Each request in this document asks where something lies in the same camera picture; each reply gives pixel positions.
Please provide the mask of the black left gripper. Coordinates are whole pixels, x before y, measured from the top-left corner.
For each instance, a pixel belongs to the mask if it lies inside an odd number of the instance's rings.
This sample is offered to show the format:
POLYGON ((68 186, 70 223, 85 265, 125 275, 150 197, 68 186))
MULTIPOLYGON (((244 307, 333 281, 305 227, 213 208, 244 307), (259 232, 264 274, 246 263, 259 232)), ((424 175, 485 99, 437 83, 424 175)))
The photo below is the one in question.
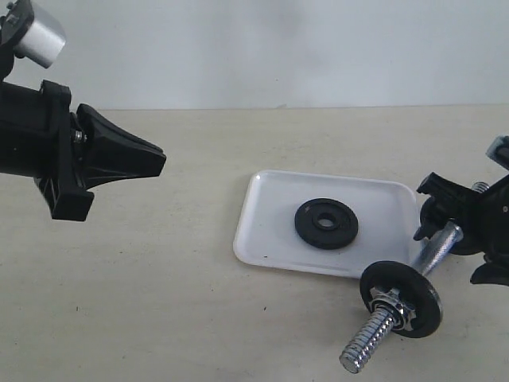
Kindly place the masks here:
POLYGON ((87 104, 70 111, 71 100, 48 80, 38 90, 1 84, 1 172, 31 178, 54 220, 84 221, 87 189, 158 177, 166 155, 87 104))

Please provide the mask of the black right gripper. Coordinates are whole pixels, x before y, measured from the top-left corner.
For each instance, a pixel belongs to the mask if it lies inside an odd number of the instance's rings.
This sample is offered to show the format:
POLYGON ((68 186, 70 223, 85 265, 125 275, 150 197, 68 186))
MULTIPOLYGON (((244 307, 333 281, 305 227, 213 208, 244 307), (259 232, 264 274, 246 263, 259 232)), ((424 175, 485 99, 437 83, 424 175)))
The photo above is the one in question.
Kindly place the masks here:
MULTIPOLYGON (((422 205, 414 240, 431 238, 451 221, 473 237, 482 252, 508 259, 508 176, 479 193, 431 172, 417 192, 429 198, 422 205)), ((508 287, 508 262, 486 258, 470 283, 508 287)))

